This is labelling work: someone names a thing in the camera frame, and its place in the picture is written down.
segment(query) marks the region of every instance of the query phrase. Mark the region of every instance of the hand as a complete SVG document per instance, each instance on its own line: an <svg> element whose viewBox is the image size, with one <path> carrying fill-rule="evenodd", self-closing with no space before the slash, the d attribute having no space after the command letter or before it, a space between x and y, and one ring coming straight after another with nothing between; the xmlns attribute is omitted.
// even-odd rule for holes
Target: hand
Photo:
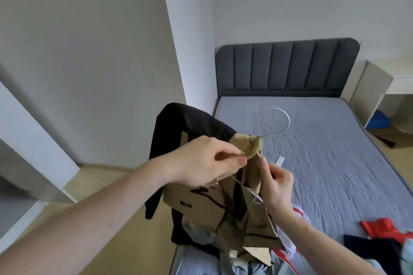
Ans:
<svg viewBox="0 0 413 275"><path fill-rule="evenodd" d="M291 196L294 177L291 172L268 163L264 157L259 158L261 172L260 195L267 211L275 216L292 211Z"/></svg>
<svg viewBox="0 0 413 275"><path fill-rule="evenodd" d="M163 156L168 182L190 187L205 185L247 164L244 153L229 142L201 136Z"/></svg>

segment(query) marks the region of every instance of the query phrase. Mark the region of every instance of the forearm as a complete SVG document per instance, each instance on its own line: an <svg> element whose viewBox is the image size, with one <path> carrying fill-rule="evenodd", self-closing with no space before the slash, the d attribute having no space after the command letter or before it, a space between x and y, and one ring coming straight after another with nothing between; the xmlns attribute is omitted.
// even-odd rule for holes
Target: forearm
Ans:
<svg viewBox="0 0 413 275"><path fill-rule="evenodd" d="M0 274L78 274L158 188L157 160L73 205L0 256Z"/></svg>
<svg viewBox="0 0 413 275"><path fill-rule="evenodd" d="M318 274L381 274L292 211L271 215Z"/></svg>

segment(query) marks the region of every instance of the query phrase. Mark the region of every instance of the bed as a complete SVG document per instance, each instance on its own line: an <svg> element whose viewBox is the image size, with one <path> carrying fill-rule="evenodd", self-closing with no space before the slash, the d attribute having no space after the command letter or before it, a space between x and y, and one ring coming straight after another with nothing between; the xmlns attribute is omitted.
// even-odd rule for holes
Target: bed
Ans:
<svg viewBox="0 0 413 275"><path fill-rule="evenodd" d="M264 155L294 175L293 203L312 224L342 243L365 237L360 220L390 217L412 228L413 193L370 140L341 92L359 51L352 38L228 45L216 54L215 117L239 133L263 135ZM300 254L292 265L314 274ZM171 274L219 274L219 259L178 246Z"/></svg>

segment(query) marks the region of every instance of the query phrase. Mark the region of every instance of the gray mattress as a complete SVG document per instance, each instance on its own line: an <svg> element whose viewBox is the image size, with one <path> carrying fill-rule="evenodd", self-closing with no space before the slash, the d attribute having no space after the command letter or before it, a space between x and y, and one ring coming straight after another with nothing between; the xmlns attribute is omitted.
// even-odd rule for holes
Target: gray mattress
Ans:
<svg viewBox="0 0 413 275"><path fill-rule="evenodd" d="M411 189L365 134L346 101L222 97L215 117L239 133L263 135L287 124L277 111L254 115L270 107L286 111L291 125L264 139L264 155L270 162L285 157L282 166L294 174L292 201L317 229L342 243L343 234L366 236L360 220L389 217L397 228L413 227ZM199 263L188 250L186 255L178 274ZM314 273L300 254L291 262L300 274Z"/></svg>

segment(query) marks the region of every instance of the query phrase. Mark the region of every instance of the gray upholstered headboard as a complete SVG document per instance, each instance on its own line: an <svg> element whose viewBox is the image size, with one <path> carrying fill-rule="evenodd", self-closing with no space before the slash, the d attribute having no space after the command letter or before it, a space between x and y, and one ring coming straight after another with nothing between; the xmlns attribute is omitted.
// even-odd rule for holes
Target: gray upholstered headboard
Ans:
<svg viewBox="0 0 413 275"><path fill-rule="evenodd" d="M218 98L339 97L359 49L353 38L222 46L215 54Z"/></svg>

